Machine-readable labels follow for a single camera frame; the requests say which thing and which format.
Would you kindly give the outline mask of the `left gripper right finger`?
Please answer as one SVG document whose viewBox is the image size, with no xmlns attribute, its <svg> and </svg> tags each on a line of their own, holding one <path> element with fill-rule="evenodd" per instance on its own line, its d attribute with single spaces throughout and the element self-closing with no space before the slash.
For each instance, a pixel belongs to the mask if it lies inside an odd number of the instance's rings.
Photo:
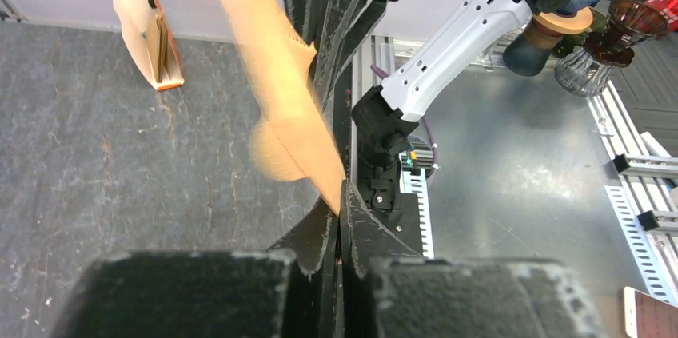
<svg viewBox="0 0 678 338">
<path fill-rule="evenodd" d="M 604 337 L 578 274 L 556 260 L 431 260 L 388 230 L 345 182 L 347 337 Z"/>
</svg>

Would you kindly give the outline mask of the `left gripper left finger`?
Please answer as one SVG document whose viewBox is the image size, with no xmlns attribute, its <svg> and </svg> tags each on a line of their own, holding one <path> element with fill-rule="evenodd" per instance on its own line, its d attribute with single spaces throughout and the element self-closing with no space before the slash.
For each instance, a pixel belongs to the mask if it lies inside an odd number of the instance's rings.
<svg viewBox="0 0 678 338">
<path fill-rule="evenodd" d="M 330 337 L 337 216 L 323 200 L 262 250 L 130 251 L 95 260 L 54 337 Z"/>
</svg>

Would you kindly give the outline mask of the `brown paper coffee filter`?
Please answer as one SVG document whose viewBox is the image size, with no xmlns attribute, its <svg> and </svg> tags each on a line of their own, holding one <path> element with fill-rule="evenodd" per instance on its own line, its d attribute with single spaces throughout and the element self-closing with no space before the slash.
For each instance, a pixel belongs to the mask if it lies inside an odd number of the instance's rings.
<svg viewBox="0 0 678 338">
<path fill-rule="evenodd" d="M 308 89 L 314 46 L 302 41 L 277 0 L 220 0 L 261 118 L 250 136 L 253 163 L 276 181 L 308 178 L 341 212 L 345 170 Z"/>
</svg>

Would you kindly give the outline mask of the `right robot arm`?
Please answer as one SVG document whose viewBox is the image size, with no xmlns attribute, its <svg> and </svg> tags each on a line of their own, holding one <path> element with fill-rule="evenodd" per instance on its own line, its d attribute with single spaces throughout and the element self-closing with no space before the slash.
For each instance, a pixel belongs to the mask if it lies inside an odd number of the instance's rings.
<svg viewBox="0 0 678 338">
<path fill-rule="evenodd" d="M 396 0 L 284 0 L 301 38 L 317 47 L 310 87 L 321 102 L 334 91 L 358 46 Z M 370 209 L 401 206 L 399 155 L 437 95 L 482 50 L 535 14 L 571 0 L 463 0 L 448 21 L 397 71 L 353 107 L 357 187 Z"/>
</svg>

